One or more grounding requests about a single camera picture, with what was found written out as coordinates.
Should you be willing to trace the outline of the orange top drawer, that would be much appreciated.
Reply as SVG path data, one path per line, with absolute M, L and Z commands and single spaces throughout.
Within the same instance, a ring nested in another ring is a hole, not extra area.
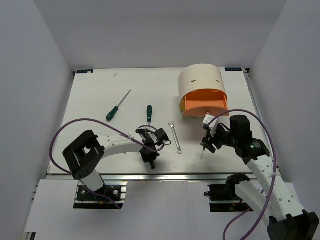
M 228 110 L 228 96 L 216 89 L 200 89 L 187 93 L 181 100 L 185 101 L 184 117 L 204 117 L 207 113 L 217 116 Z

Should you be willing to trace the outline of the yellow drawer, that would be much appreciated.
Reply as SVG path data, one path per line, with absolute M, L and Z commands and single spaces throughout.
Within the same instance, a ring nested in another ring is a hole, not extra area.
M 184 100 L 181 100 L 179 102 L 179 110 L 181 113 L 184 113 L 186 111 L 186 102 Z

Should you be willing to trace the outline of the medium green screwdriver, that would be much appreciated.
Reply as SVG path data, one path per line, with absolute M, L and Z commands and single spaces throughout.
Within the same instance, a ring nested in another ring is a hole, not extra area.
M 147 106 L 146 114 L 147 114 L 147 123 L 148 125 L 150 125 L 152 122 L 152 114 L 153 114 L 153 107 L 151 105 Z

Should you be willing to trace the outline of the large green screwdriver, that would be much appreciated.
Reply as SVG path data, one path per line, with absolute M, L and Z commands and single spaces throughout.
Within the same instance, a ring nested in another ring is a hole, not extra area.
M 116 105 L 106 116 L 106 121 L 110 122 L 113 120 L 113 118 L 115 117 L 115 115 L 117 114 L 117 112 L 119 111 L 120 106 L 122 105 L 122 103 L 126 100 L 126 98 L 128 97 L 128 95 L 131 93 L 131 89 L 126 93 L 126 95 L 122 98 L 122 100 L 118 103 L 118 105 Z

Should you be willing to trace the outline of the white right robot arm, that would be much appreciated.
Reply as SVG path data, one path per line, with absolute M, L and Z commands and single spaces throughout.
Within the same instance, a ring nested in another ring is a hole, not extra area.
M 254 138 L 249 119 L 245 115 L 231 116 L 230 126 L 213 122 L 206 114 L 202 126 L 206 131 L 201 145 L 215 153 L 222 147 L 233 148 L 251 170 L 262 187 L 258 190 L 244 173 L 227 178 L 224 187 L 210 191 L 212 201 L 241 199 L 256 213 L 267 228 L 271 240 L 311 240 L 320 224 L 315 212 L 307 212 L 287 188 L 274 169 L 271 153 L 260 139 Z

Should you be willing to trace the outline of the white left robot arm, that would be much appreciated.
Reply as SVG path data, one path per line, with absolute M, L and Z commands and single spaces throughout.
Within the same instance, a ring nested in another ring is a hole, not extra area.
M 164 147 L 170 141 L 167 133 L 163 128 L 156 131 L 140 128 L 135 132 L 142 138 L 142 144 L 132 137 L 96 135 L 92 130 L 87 130 L 62 152 L 73 179 L 81 181 L 94 199 L 99 200 L 106 193 L 105 184 L 96 171 L 102 159 L 139 153 L 144 163 L 150 164 L 151 169 L 156 168 L 154 162 L 160 156 L 157 147 Z

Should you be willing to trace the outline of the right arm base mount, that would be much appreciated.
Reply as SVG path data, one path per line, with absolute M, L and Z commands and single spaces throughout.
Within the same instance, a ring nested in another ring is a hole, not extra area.
M 237 173 L 229 176 L 225 184 L 210 184 L 209 191 L 204 192 L 204 196 L 209 199 L 211 213 L 233 213 L 245 212 L 249 205 L 243 199 L 236 195 L 236 185 L 241 182 L 249 182 L 250 178 L 243 174 Z

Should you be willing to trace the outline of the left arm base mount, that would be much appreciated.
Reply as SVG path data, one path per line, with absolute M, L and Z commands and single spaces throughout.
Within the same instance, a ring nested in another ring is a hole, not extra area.
M 73 208 L 82 210 L 120 210 L 125 202 L 127 187 L 121 184 L 105 184 L 94 192 L 79 184 Z

